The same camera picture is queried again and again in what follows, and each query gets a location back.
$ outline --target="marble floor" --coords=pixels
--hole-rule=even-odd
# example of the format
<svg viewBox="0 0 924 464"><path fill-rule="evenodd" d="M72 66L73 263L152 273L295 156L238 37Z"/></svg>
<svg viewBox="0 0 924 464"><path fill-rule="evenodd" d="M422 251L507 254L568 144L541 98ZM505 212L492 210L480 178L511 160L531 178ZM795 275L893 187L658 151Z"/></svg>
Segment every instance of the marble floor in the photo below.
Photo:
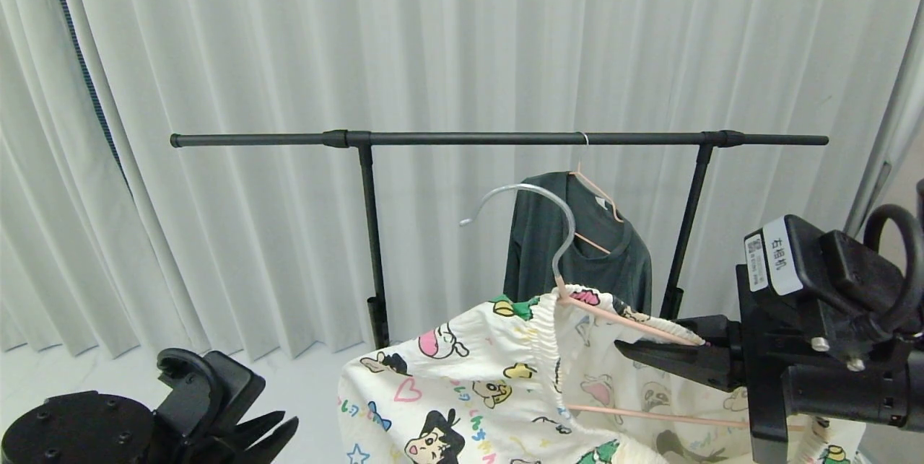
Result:
<svg viewBox="0 0 924 464"><path fill-rule="evenodd" d="M263 395L245 420L277 409L300 420L298 432L277 462L346 461L334 405L337 380L344 363L368 351L366 345L357 345L332 354L315 343L294 361L279 350L257 362L247 362L243 352L234 355L266 379ZM21 346L0 353L0 432L49 396L71 392L124 395L155 408L169 391L158 375L155 355L144 349L130 350L116 359L107 358L99 349L70 356L63 346L41 352Z"/></svg>

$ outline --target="horizontal black bar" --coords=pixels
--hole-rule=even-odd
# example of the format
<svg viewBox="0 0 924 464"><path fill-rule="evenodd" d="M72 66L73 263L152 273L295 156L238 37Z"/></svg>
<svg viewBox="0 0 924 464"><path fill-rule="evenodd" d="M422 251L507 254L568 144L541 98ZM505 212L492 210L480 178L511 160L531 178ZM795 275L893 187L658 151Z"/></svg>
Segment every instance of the horizontal black bar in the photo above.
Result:
<svg viewBox="0 0 924 464"><path fill-rule="evenodd" d="M170 137L174 147L320 145L343 139L345 146L369 145L578 145L580 132L362 132L329 131L323 134L207 134ZM827 136L741 134L740 132L587 132L593 145L826 145Z"/></svg>

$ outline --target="black circular motor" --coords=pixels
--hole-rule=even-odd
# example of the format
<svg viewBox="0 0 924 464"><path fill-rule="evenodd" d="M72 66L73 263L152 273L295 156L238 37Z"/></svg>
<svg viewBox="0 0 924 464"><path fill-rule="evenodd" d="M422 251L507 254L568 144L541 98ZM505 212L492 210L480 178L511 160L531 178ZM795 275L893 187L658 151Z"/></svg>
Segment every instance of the black circular motor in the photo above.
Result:
<svg viewBox="0 0 924 464"><path fill-rule="evenodd" d="M152 412L133 399L59 395L10 425L3 464L145 464L153 429Z"/></svg>

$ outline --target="blue bow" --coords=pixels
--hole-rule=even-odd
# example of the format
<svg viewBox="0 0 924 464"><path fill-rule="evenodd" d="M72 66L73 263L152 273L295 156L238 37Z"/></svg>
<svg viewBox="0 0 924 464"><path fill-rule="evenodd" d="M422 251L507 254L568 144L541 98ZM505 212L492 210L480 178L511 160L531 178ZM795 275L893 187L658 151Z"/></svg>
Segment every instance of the blue bow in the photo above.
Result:
<svg viewBox="0 0 924 464"><path fill-rule="evenodd" d="M392 427L392 421L383 419L379 412L377 411L375 401L369 401L369 411L372 412L372 420L378 422L385 431L388 431Z"/></svg>

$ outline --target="hanger hook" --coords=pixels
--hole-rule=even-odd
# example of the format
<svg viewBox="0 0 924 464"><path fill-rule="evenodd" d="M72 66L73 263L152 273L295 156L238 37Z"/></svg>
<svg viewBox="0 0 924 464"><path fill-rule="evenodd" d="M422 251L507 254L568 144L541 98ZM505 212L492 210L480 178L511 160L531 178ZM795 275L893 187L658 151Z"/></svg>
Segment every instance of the hanger hook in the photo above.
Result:
<svg viewBox="0 0 924 464"><path fill-rule="evenodd" d="M502 187L495 188L494 190L486 193L484 197L481 198L481 202L478 203L478 208L475 208L475 213L472 214L472 217L459 221L460 227L465 227L465 225L469 225L475 222L475 219L478 218L478 214L481 213L481 208L484 207L485 202L491 200L491 197L494 197L498 193L511 190L531 191L533 193L542 195L542 197L550 198L552 202L558 205L558 207L565 212L565 220L567 220L568 223L567 237L565 238L565 242L561 244L561 247L558 247L558 251L555 251L554 256L552 256L552 276L555 277L555 283L559 284L560 287L563 287L561 290L564 292L565 280L562 278L561 272L558 271L558 261L562 259L562 255L565 254L565 251L568 249L568 247L571 247L571 244L574 243L575 230L577 230L577 228L575 228L575 215L571 212L571 208L567 205L567 202L563 201L561 197L558 197L558 195L555 195L551 191L545 190L545 188L527 183L502 185Z"/></svg>
<svg viewBox="0 0 924 464"><path fill-rule="evenodd" d="M577 155L577 171L580 172L580 163L584 161L584 154L587 154L587 151L590 149L590 138L584 132L578 131L578 134L584 136L584 148L581 149L580 154Z"/></svg>

